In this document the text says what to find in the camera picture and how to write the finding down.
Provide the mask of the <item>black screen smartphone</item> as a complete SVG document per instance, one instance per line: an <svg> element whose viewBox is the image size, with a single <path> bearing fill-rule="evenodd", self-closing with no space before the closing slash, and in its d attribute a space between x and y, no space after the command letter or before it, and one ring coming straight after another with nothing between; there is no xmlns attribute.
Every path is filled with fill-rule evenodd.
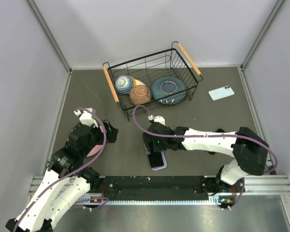
<svg viewBox="0 0 290 232"><path fill-rule="evenodd" d="M152 169L162 167L164 165L163 153L162 152L153 152L147 155L149 165Z"/></svg>

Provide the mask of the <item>light blue smartphone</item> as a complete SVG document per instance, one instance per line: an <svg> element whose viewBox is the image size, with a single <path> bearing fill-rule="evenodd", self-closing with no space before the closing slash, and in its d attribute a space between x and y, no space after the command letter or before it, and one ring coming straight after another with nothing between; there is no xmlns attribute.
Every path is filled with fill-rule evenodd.
<svg viewBox="0 0 290 232"><path fill-rule="evenodd" d="M208 91L209 96L213 101L217 101L226 97L233 96L235 92L230 86L224 86Z"/></svg>

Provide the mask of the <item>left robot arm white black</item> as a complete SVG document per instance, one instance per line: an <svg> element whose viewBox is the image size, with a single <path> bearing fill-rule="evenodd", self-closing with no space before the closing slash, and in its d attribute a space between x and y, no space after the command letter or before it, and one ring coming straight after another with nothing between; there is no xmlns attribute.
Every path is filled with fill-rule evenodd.
<svg viewBox="0 0 290 232"><path fill-rule="evenodd" d="M100 187L99 173L91 167L80 170L86 156L98 153L103 143L115 143L118 129L108 120L103 127L91 119L78 123L65 146L55 152L43 180L24 211L8 220L11 232L51 232L63 215L88 193Z"/></svg>

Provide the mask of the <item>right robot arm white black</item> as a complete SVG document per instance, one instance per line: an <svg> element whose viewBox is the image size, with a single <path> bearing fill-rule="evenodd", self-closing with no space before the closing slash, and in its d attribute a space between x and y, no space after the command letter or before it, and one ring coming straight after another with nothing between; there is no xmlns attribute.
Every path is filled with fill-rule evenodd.
<svg viewBox="0 0 290 232"><path fill-rule="evenodd" d="M160 161L164 160L166 150L201 150L210 155L220 153L232 157L229 164L219 169L216 177L202 183L205 193L227 192L245 176L265 173L269 146L247 127L233 132L206 132L188 127L171 129L160 122L152 122L142 137L146 153L159 155Z"/></svg>

